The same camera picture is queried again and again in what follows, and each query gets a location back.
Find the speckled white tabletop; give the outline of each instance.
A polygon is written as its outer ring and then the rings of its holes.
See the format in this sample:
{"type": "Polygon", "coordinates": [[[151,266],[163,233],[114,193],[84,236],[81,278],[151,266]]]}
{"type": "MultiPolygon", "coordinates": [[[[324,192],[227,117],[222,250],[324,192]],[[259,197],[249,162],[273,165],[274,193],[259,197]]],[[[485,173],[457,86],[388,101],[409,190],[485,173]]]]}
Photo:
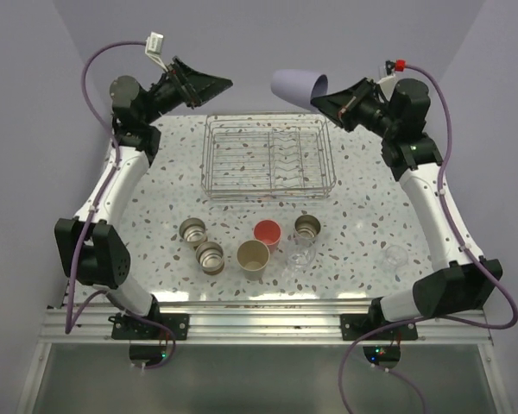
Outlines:
{"type": "MultiPolygon", "coordinates": [[[[413,207],[382,162],[380,139],[365,129],[348,134],[329,127],[337,183],[327,199],[227,204],[209,200],[200,185],[205,116],[164,116],[156,125],[160,151],[136,186],[118,231],[130,251],[130,272],[160,302],[375,298],[431,272],[413,207]],[[261,281],[246,280],[235,255],[241,242],[253,238],[255,224],[274,218],[282,226],[283,251],[295,219],[304,213],[323,225],[312,266],[292,273],[278,251],[261,281]],[[201,218],[209,239],[224,249],[225,269],[217,276],[200,271],[194,251],[179,237],[179,224],[190,216],[201,218]],[[392,245],[408,253],[407,264],[395,271],[382,262],[392,245]]],[[[91,292],[78,285],[76,303],[91,292]]]]}

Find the stainless steel cup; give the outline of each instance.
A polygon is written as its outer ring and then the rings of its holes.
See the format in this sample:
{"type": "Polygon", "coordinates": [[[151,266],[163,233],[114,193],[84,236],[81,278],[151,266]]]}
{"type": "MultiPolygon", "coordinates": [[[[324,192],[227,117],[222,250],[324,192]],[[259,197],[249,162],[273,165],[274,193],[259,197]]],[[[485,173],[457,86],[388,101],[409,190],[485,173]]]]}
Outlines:
{"type": "Polygon", "coordinates": [[[321,229],[322,227],[320,226],[319,219],[315,216],[311,216],[310,214],[305,214],[298,217],[294,225],[295,235],[308,239],[311,242],[315,242],[321,229]]]}
{"type": "Polygon", "coordinates": [[[188,218],[182,222],[179,226],[179,235],[193,248],[196,248],[201,243],[207,242],[205,223],[195,217],[188,218]]]}
{"type": "Polygon", "coordinates": [[[245,241],[237,251],[238,265],[247,280],[261,279],[269,259],[270,252],[267,245],[259,240],[245,241]]]}
{"type": "Polygon", "coordinates": [[[223,248],[214,241],[201,243],[196,249],[196,260],[205,274],[219,274],[224,269],[223,248]]]}

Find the glass panel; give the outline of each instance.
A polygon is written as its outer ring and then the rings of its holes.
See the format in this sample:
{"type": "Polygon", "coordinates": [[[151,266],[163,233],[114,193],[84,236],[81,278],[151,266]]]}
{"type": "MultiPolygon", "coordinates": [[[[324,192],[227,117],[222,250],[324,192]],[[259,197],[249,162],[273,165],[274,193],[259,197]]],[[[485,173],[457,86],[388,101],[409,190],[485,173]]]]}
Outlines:
{"type": "MultiPolygon", "coordinates": [[[[127,345],[54,345],[35,412],[340,414],[341,346],[182,345],[140,375],[127,345]]],[[[476,346],[403,347],[397,368],[432,414],[496,413],[476,346]]],[[[358,349],[344,375],[356,413],[421,413],[414,391],[370,368],[358,349]]]]}

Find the cup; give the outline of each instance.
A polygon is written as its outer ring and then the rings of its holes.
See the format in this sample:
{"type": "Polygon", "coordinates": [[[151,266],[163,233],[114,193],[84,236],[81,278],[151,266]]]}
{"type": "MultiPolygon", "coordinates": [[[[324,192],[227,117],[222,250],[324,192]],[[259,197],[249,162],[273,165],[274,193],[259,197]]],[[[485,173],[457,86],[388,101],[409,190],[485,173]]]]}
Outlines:
{"type": "Polygon", "coordinates": [[[273,74],[270,90],[292,105],[317,112],[317,109],[311,105],[311,99],[326,94],[328,78],[323,73],[283,69],[273,74]]]}
{"type": "Polygon", "coordinates": [[[193,248],[207,242],[205,223],[196,217],[188,218],[180,224],[179,235],[193,248]]]}
{"type": "Polygon", "coordinates": [[[282,229],[274,220],[261,220],[253,229],[253,236],[265,243],[269,252],[273,253],[280,243],[282,229]]]}
{"type": "Polygon", "coordinates": [[[215,276],[224,269],[224,252],[214,241],[201,243],[196,249],[196,260],[205,274],[215,276]]]}
{"type": "Polygon", "coordinates": [[[317,249],[314,247],[311,239],[304,237],[293,237],[286,248],[287,267],[292,271],[305,270],[313,263],[317,254],[317,249]]]}
{"type": "Polygon", "coordinates": [[[382,251],[379,267],[386,273],[396,274],[400,267],[408,263],[408,253],[401,246],[392,245],[382,251]]]}
{"type": "Polygon", "coordinates": [[[308,239],[313,243],[316,241],[317,235],[319,235],[321,229],[322,226],[320,226],[319,219],[310,214],[299,216],[298,219],[295,220],[295,236],[308,239]]]}
{"type": "Polygon", "coordinates": [[[261,279],[269,259],[270,252],[267,245],[259,240],[245,241],[237,251],[238,265],[247,280],[261,279]]]}

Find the red connector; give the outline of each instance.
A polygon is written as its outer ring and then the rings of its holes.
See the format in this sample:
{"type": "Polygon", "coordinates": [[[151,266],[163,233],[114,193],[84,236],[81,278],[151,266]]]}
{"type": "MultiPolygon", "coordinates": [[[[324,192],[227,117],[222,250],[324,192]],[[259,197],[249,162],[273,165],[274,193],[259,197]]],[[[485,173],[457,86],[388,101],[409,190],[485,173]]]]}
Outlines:
{"type": "Polygon", "coordinates": [[[407,62],[403,59],[398,59],[395,61],[395,71],[396,72],[403,72],[405,70],[405,66],[407,65],[407,62]]]}

